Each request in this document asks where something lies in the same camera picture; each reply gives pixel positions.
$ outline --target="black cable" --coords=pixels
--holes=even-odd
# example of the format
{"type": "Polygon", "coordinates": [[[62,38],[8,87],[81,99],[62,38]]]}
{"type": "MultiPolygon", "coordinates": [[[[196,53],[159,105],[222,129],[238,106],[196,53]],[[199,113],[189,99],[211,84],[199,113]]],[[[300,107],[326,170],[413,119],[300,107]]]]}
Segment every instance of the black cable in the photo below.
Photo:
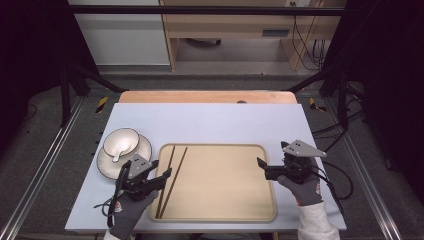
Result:
{"type": "Polygon", "coordinates": [[[326,139],[326,138],[334,138],[334,137],[338,137],[340,136],[341,133],[339,134],[334,134],[334,135],[330,135],[330,136],[324,136],[324,137],[315,137],[314,139],[326,139]]]}
{"type": "Polygon", "coordinates": [[[306,53],[307,53],[307,54],[308,54],[308,56],[309,56],[309,59],[311,59],[312,63],[314,63],[314,65],[315,65],[315,66],[319,67],[319,66],[318,66],[318,64],[316,64],[316,62],[315,62],[315,61],[313,60],[313,58],[311,57],[311,54],[309,53],[308,47],[306,46],[306,41],[305,41],[305,40],[303,40],[302,34],[300,34],[300,30],[299,30],[299,28],[297,27],[296,16],[293,16],[293,18],[294,18],[294,28],[296,29],[297,35],[299,35],[300,41],[302,42],[303,47],[305,48],[305,51],[306,51],[306,53]]]}
{"type": "Polygon", "coordinates": [[[31,115],[31,116],[29,116],[29,117],[25,118],[24,120],[22,120],[22,122],[28,121],[28,120],[30,120],[31,118],[33,118],[33,117],[35,116],[35,114],[37,113],[37,111],[38,111],[38,108],[37,108],[35,105],[29,104],[28,106],[29,106],[29,107],[33,107],[35,110],[34,110],[34,112],[32,113],[32,115],[31,115]]]}
{"type": "Polygon", "coordinates": [[[316,169],[318,169],[318,171],[322,172],[322,174],[324,174],[325,178],[328,179],[327,173],[325,173],[324,170],[322,170],[318,166],[313,166],[313,167],[316,168],[316,169]]]}
{"type": "Polygon", "coordinates": [[[344,197],[338,197],[338,199],[340,199],[340,200],[346,200],[346,199],[350,198],[353,195],[353,181],[349,177],[349,175],[345,171],[343,171],[341,168],[337,167],[336,165],[334,165],[332,163],[325,162],[325,161],[322,161],[322,163],[325,164],[325,165],[328,165],[330,167],[333,167],[333,168],[337,169],[339,172],[341,172],[346,177],[346,179],[349,181],[350,191],[349,191],[349,193],[346,196],[344,196],[344,197]]]}
{"type": "Polygon", "coordinates": [[[304,80],[303,82],[293,87],[288,88],[287,90],[294,93],[298,92],[302,90],[303,88],[307,87],[308,85],[316,81],[323,80],[326,77],[328,77],[328,75],[332,75],[335,70],[340,69],[341,66],[346,64],[346,61],[349,61],[349,58],[346,58],[348,51],[350,51],[352,47],[355,47],[353,42],[358,39],[358,36],[360,35],[360,31],[363,29],[363,26],[367,23],[368,19],[372,16],[372,13],[374,12],[374,10],[377,8],[378,4],[382,0],[377,0],[377,1],[378,2],[376,2],[371,7],[371,9],[367,11],[366,16],[363,19],[359,19],[361,21],[360,24],[354,29],[354,32],[350,35],[347,41],[345,41],[345,44],[343,44],[340,51],[338,51],[338,53],[335,55],[334,61],[332,61],[330,64],[327,64],[326,67],[321,72],[309,77],[308,79],[304,80]]]}
{"type": "Polygon", "coordinates": [[[324,60],[325,60],[324,52],[325,52],[325,40],[321,40],[321,46],[320,46],[318,40],[315,39],[314,45],[312,47],[312,58],[313,58],[313,61],[318,64],[318,67],[320,70],[322,69],[324,65],[324,60]],[[315,49],[317,48],[317,45],[318,45],[318,48],[320,48],[318,57],[315,55],[315,49]]]}
{"type": "Polygon", "coordinates": [[[310,171],[313,175],[315,175],[315,176],[319,177],[320,179],[322,179],[324,182],[326,182],[326,183],[327,183],[328,189],[330,190],[331,195],[333,196],[333,199],[334,199],[334,201],[336,202],[337,207],[338,207],[338,208],[339,208],[339,210],[340,210],[340,213],[343,215],[343,214],[344,214],[343,205],[342,205],[342,203],[340,202],[340,199],[337,197],[337,193],[336,193],[336,190],[334,189],[333,183],[332,183],[332,182],[331,182],[331,181],[327,178],[327,176],[326,176],[326,177],[323,177],[321,174],[316,173],[316,172],[312,171],[311,169],[309,169],[309,171],[310,171]]]}
{"type": "Polygon", "coordinates": [[[324,150],[324,152],[328,152],[330,151],[330,149],[336,145],[336,143],[340,140],[340,138],[343,137],[343,135],[347,132],[347,130],[343,130],[343,132],[336,138],[336,140],[334,140],[334,142],[332,144],[330,144],[330,146],[327,147],[327,149],[324,150]]]}
{"type": "MultiPolygon", "coordinates": [[[[354,114],[352,114],[352,115],[348,116],[348,120],[350,120],[350,122],[352,122],[352,121],[354,120],[354,117],[358,116],[358,115],[359,115],[359,114],[361,114],[362,112],[363,112],[362,110],[359,110],[358,112],[356,112],[356,113],[354,113],[354,114]]],[[[336,123],[336,124],[334,124],[334,125],[331,125],[331,126],[329,126],[329,127],[324,128],[324,129],[314,131],[314,132],[312,132],[312,135],[314,135],[314,137],[315,137],[315,136],[318,136],[318,135],[320,135],[320,134],[323,134],[323,133],[326,133],[326,132],[329,132],[329,131],[331,131],[331,130],[335,129],[335,128],[337,128],[337,127],[338,127],[338,126],[340,126],[340,125],[341,125],[341,123],[336,123]]]]}
{"type": "Polygon", "coordinates": [[[113,221],[112,221],[112,215],[115,212],[115,204],[118,201],[119,198],[119,193],[122,189],[122,185],[123,185],[123,181],[124,181],[124,177],[127,176],[128,174],[128,166],[130,165],[129,161],[127,163],[125,163],[122,168],[121,171],[119,172],[119,176],[118,179],[116,179],[115,185],[115,193],[113,194],[113,197],[110,200],[110,205],[109,205],[109,209],[108,209],[108,227],[112,227],[113,226],[113,221]]]}
{"type": "Polygon", "coordinates": [[[293,44],[294,51],[297,53],[297,56],[299,57],[300,62],[302,63],[302,65],[305,69],[313,70],[313,71],[319,70],[319,69],[312,69],[312,68],[306,67],[305,63],[303,62],[302,57],[300,56],[300,53],[297,51],[296,45],[294,44],[294,32],[295,32],[295,29],[297,28],[296,16],[293,16],[293,19],[294,19],[294,21],[293,21],[293,31],[292,31],[292,44],[293,44]]]}
{"type": "Polygon", "coordinates": [[[346,103],[346,107],[347,107],[347,106],[349,106],[349,104],[351,104],[351,103],[353,103],[353,102],[358,102],[359,104],[361,104],[361,103],[362,103],[360,99],[358,99],[358,98],[354,98],[354,99],[349,100],[349,101],[346,103]]]}
{"type": "Polygon", "coordinates": [[[98,204],[96,206],[94,206],[93,208],[98,208],[98,207],[102,207],[102,214],[105,217],[109,217],[110,215],[108,215],[105,211],[105,207],[109,207],[110,206],[110,202],[112,201],[112,198],[109,198],[108,200],[106,200],[104,203],[102,204],[98,204]]]}

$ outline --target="hand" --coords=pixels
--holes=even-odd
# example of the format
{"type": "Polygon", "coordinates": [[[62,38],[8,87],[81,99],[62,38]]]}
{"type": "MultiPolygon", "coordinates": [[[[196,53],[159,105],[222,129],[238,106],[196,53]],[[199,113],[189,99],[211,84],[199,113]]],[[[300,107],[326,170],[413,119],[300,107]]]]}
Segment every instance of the hand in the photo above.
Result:
{"type": "MultiPolygon", "coordinates": [[[[309,159],[311,160],[311,170],[318,173],[318,165],[315,158],[309,159]]],[[[292,192],[299,206],[309,206],[322,202],[320,180],[314,174],[309,175],[303,184],[294,183],[284,175],[279,176],[277,181],[292,192]]]]}
{"type": "Polygon", "coordinates": [[[119,196],[115,204],[114,225],[110,229],[110,233],[119,239],[127,239],[144,210],[157,196],[158,191],[156,190],[139,202],[132,200],[126,193],[119,196]]]}

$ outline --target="metal frame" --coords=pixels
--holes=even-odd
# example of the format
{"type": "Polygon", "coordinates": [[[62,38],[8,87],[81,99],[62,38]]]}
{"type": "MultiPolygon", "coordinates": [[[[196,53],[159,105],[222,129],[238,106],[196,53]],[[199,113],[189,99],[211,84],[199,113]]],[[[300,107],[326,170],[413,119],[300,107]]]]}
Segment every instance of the metal frame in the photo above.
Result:
{"type": "MultiPolygon", "coordinates": [[[[64,68],[62,72],[60,73],[60,87],[61,87],[60,89],[61,89],[61,95],[62,95],[62,123],[60,125],[61,127],[65,126],[69,118],[71,117],[71,102],[70,102],[70,96],[69,96],[70,81],[68,79],[68,74],[69,72],[72,72],[72,71],[79,73],[84,77],[90,78],[114,92],[122,93],[129,90],[125,88],[120,88],[108,82],[107,80],[103,79],[101,76],[93,72],[90,72],[87,69],[84,69],[81,66],[72,65],[72,66],[68,66],[67,68],[64,68]]],[[[82,86],[74,85],[74,88],[77,88],[77,94],[79,96],[88,95],[88,91],[89,91],[88,86],[87,86],[87,89],[83,89],[82,86]]]]}
{"type": "MultiPolygon", "coordinates": [[[[55,11],[70,11],[73,14],[208,14],[208,15],[290,15],[290,16],[349,16],[363,14],[364,11],[346,10],[344,8],[297,8],[297,7],[200,7],[200,6],[87,6],[87,5],[72,5],[72,6],[44,6],[44,10],[55,11]]],[[[334,66],[324,69],[316,76],[312,76],[301,84],[290,89],[292,92],[297,92],[304,86],[307,86],[323,76],[328,76],[335,70],[334,66]]],[[[62,73],[62,91],[68,92],[66,71],[62,73]]],[[[83,98],[77,101],[74,105],[72,115],[66,115],[64,118],[70,118],[69,122],[62,122],[64,125],[45,156],[36,175],[28,186],[23,198],[18,207],[15,209],[12,217],[7,222],[6,226],[0,233],[0,239],[14,239],[17,235],[20,226],[26,218],[35,197],[40,191],[45,178],[47,177],[66,137],[74,124],[78,115],[78,111],[83,103],[83,98]]],[[[65,110],[69,110],[68,106],[64,105],[65,110]]],[[[351,163],[357,172],[361,185],[365,189],[365,194],[370,202],[370,205],[379,221],[381,229],[387,239],[401,239],[399,231],[387,210],[381,196],[379,195],[374,183],[372,182],[367,170],[356,152],[350,137],[347,135],[344,138],[347,150],[349,151],[351,163]]]]}

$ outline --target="cable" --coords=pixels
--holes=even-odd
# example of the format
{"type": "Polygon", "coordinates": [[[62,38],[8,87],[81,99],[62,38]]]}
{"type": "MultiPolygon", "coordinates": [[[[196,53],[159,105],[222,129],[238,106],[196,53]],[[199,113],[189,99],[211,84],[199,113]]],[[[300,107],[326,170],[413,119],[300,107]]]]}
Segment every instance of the cable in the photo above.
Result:
{"type": "Polygon", "coordinates": [[[314,45],[312,47],[312,58],[313,58],[313,61],[315,61],[318,64],[318,67],[320,68],[320,70],[322,69],[324,65],[324,60],[325,60],[324,52],[325,52],[325,40],[321,40],[321,46],[320,46],[318,39],[315,39],[314,45]],[[315,49],[317,48],[317,45],[318,45],[318,48],[320,48],[318,57],[315,55],[315,49]]]}
{"type": "Polygon", "coordinates": [[[333,183],[332,183],[332,182],[330,182],[330,180],[327,178],[327,176],[325,176],[325,177],[324,177],[324,176],[322,176],[321,174],[319,174],[319,173],[317,173],[317,172],[312,171],[312,169],[308,169],[308,170],[311,172],[311,174],[313,174],[313,175],[315,175],[315,176],[319,177],[320,179],[322,179],[324,182],[326,182],[326,183],[327,183],[328,189],[330,190],[331,195],[333,196],[333,199],[334,199],[334,201],[336,202],[337,207],[338,207],[338,208],[339,208],[339,210],[340,210],[340,213],[343,215],[343,214],[344,214],[343,205],[342,205],[342,203],[340,202],[340,199],[337,197],[337,193],[336,193],[336,190],[334,189],[333,183]]]}
{"type": "Polygon", "coordinates": [[[330,151],[330,149],[340,140],[340,138],[343,137],[343,135],[347,132],[347,130],[343,130],[343,132],[337,137],[336,140],[334,140],[334,142],[332,144],[330,144],[330,146],[327,147],[327,149],[324,150],[324,152],[328,152],[330,151]]]}
{"type": "Polygon", "coordinates": [[[325,164],[325,165],[328,165],[330,167],[333,167],[333,168],[337,169],[339,172],[341,172],[346,177],[346,179],[349,181],[350,191],[349,191],[349,193],[346,196],[344,196],[344,197],[338,197],[338,199],[340,199],[340,200],[346,200],[346,199],[350,198],[353,195],[353,181],[349,177],[349,175],[345,171],[343,171],[341,168],[337,167],[336,165],[334,165],[332,163],[329,163],[329,162],[326,162],[326,161],[322,161],[322,163],[325,164]]]}
{"type": "Polygon", "coordinates": [[[110,206],[110,202],[112,201],[112,198],[109,198],[108,200],[106,200],[104,203],[102,204],[98,204],[96,206],[94,206],[93,208],[98,208],[98,207],[102,207],[102,214],[105,217],[109,217],[109,215],[106,213],[105,211],[105,207],[109,207],[110,206]]]}
{"type": "MultiPolygon", "coordinates": [[[[313,23],[315,22],[315,19],[316,19],[316,16],[314,16],[314,17],[313,17],[313,19],[312,19],[312,24],[309,26],[309,30],[308,30],[308,34],[307,34],[307,37],[306,37],[306,38],[308,38],[309,34],[311,33],[312,26],[313,26],[313,23]]],[[[312,57],[311,57],[311,54],[310,54],[310,53],[309,53],[309,51],[308,51],[308,47],[306,46],[306,41],[303,39],[302,34],[300,34],[299,28],[297,27],[296,15],[294,15],[294,16],[293,16],[292,44],[293,44],[293,48],[294,48],[295,52],[296,52],[296,53],[297,53],[297,55],[299,56],[299,59],[300,59],[300,61],[302,62],[302,65],[303,65],[303,67],[304,67],[305,69],[307,69],[307,70],[314,70],[314,71],[316,71],[316,70],[321,70],[321,67],[322,67],[322,66],[320,67],[319,62],[317,62],[314,58],[312,58],[312,57]],[[313,63],[315,66],[317,66],[317,67],[318,67],[317,69],[308,68],[308,67],[306,67],[305,63],[303,62],[303,59],[302,59],[302,57],[301,57],[300,53],[298,52],[298,50],[297,50],[297,48],[296,48],[296,46],[295,46],[295,43],[294,43],[294,32],[295,32],[295,30],[296,30],[297,34],[299,35],[299,38],[300,38],[300,40],[301,40],[301,42],[302,42],[302,44],[303,44],[303,47],[304,47],[304,49],[305,49],[306,53],[307,53],[307,54],[308,54],[308,56],[309,56],[309,59],[311,59],[312,63],[313,63]]]]}
{"type": "Polygon", "coordinates": [[[304,67],[305,69],[307,69],[307,70],[313,70],[313,71],[319,70],[319,69],[312,69],[312,68],[308,68],[308,67],[305,65],[305,63],[303,62],[303,59],[302,59],[302,57],[300,56],[300,53],[297,51],[296,45],[294,44],[294,32],[295,32],[295,29],[297,28],[297,24],[296,24],[296,16],[293,16],[293,18],[294,18],[294,21],[293,21],[293,31],[292,31],[292,44],[293,44],[294,51],[297,53],[297,55],[298,55],[298,57],[299,57],[299,60],[300,60],[300,62],[302,63],[302,65],[303,65],[303,67],[304,67]]]}
{"type": "Polygon", "coordinates": [[[28,106],[33,107],[35,110],[34,110],[34,112],[32,113],[31,116],[25,118],[24,120],[22,120],[22,122],[30,120],[31,118],[33,118],[35,116],[35,114],[37,114],[38,108],[35,105],[29,104],[28,106]]]}
{"type": "MultiPolygon", "coordinates": [[[[350,121],[349,121],[349,123],[350,123],[350,122],[352,122],[352,121],[354,120],[354,118],[355,118],[356,116],[360,115],[361,113],[363,113],[363,111],[362,111],[362,110],[359,110],[358,112],[356,112],[356,113],[354,113],[354,114],[352,114],[352,115],[348,116],[348,120],[350,120],[350,121]]],[[[338,126],[340,126],[340,125],[341,125],[341,123],[336,123],[336,124],[334,124],[334,125],[331,125],[331,126],[329,126],[329,127],[324,128],[324,129],[314,131],[314,132],[312,132],[312,135],[314,135],[314,137],[315,137],[315,136],[318,136],[318,135],[320,135],[320,134],[323,134],[323,133],[326,133],[326,132],[329,132],[329,131],[331,131],[331,130],[335,129],[335,128],[337,128],[337,127],[338,127],[338,126]]]]}
{"type": "Polygon", "coordinates": [[[313,167],[318,169],[318,171],[322,172],[322,174],[324,174],[325,178],[328,179],[327,173],[325,173],[324,170],[322,170],[321,168],[319,168],[317,166],[313,166],[313,167]]]}
{"type": "Polygon", "coordinates": [[[316,137],[315,139],[326,139],[326,138],[334,138],[334,137],[338,137],[340,136],[341,133],[339,134],[334,134],[334,135],[330,135],[330,136],[324,136],[324,137],[316,137]]]}
{"type": "Polygon", "coordinates": [[[349,106],[349,104],[351,104],[353,102],[358,102],[359,104],[362,104],[362,101],[359,98],[354,98],[354,99],[349,100],[349,102],[346,103],[346,107],[349,106]]]}

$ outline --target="gray floor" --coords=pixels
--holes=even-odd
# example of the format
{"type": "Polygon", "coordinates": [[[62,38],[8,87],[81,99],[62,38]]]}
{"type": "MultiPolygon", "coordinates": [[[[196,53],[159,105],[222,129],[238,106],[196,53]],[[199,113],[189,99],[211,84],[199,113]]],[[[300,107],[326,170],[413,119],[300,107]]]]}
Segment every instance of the gray floor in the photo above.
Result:
{"type": "MultiPolygon", "coordinates": [[[[283,90],[314,72],[305,69],[291,71],[278,40],[233,39],[223,40],[220,46],[182,42],[175,72],[166,68],[150,68],[142,74],[132,71],[125,75],[113,75],[112,72],[108,72],[104,77],[130,89],[283,90]]],[[[34,239],[35,236],[41,239],[47,239],[47,236],[56,239],[71,239],[71,236],[78,239],[94,238],[93,235],[82,236],[64,230],[70,213],[69,208],[92,161],[97,141],[100,140],[113,103],[119,98],[119,94],[112,93],[95,82],[89,81],[89,83],[92,88],[90,95],[84,99],[81,112],[70,134],[61,146],[43,187],[20,226],[18,239],[34,239]],[[99,100],[104,96],[109,98],[104,110],[95,113],[99,100]]],[[[323,112],[309,107],[311,97],[318,106],[334,102],[333,98],[319,97],[316,92],[319,85],[320,83],[313,84],[297,94],[311,131],[334,124],[329,111],[323,112]]],[[[34,96],[30,104],[28,117],[35,112],[35,107],[37,112],[32,118],[23,122],[14,143],[0,161],[0,182],[3,183],[3,191],[0,191],[3,200],[0,208],[2,227],[12,216],[59,131],[61,110],[58,88],[34,96]]],[[[360,110],[357,102],[353,102],[349,107],[350,113],[360,110]]],[[[424,239],[422,204],[416,199],[401,173],[386,169],[378,144],[367,124],[361,120],[358,118],[350,123],[348,136],[354,142],[403,239],[424,239]]],[[[337,133],[334,130],[324,135],[331,136],[337,133]]],[[[318,148],[325,149],[334,140],[335,137],[317,138],[316,144],[318,148]]],[[[386,239],[364,194],[343,141],[331,148],[328,154],[326,160],[345,170],[355,186],[353,196],[342,202],[348,227],[347,231],[341,232],[342,239],[386,239]]],[[[345,178],[334,169],[327,167],[326,171],[339,195],[345,195],[348,188],[345,178]]],[[[282,233],[280,237],[280,239],[294,238],[294,232],[282,233]]]]}

